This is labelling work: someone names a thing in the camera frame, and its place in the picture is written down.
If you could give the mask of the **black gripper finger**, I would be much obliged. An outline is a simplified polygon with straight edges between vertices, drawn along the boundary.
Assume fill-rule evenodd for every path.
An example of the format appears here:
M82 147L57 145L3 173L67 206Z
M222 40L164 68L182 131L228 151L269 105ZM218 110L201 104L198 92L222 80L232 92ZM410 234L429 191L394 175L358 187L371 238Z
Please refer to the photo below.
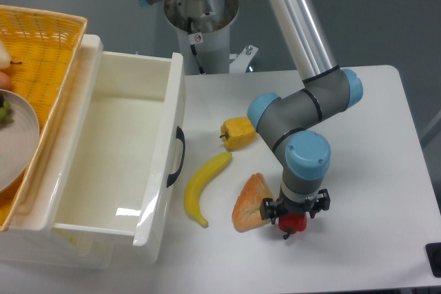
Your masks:
M328 211L331 204L331 198L327 189L321 189L318 191L315 202L309 210L309 216L314 219L317 213L321 211Z
M276 219L285 214L285 209L279 200L263 198L259 212L262 220L269 220L272 224L275 224Z

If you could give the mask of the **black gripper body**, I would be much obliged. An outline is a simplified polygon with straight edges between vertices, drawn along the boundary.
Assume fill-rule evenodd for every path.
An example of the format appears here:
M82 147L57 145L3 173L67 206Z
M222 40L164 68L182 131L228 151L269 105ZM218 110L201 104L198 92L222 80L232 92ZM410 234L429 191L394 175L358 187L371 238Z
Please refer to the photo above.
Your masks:
M280 190L279 201L289 213L309 213L311 218L317 214L313 207L317 202L317 195L302 195L298 193L284 193Z

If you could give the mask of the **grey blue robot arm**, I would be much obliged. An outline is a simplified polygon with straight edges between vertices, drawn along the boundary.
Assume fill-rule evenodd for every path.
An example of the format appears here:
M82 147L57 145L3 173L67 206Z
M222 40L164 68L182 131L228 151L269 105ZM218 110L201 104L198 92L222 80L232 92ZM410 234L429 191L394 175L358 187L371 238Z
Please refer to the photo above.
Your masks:
M212 74L227 67L228 42L218 39L238 12L237 0L138 0L163 2L168 21L181 33L181 53L190 74ZM264 220L291 214L315 216L328 210L321 182L329 168L327 140L311 128L355 105L363 95L360 79L334 59L309 0L270 0L304 87L288 97L266 93L247 115L283 166L278 199L260 204Z

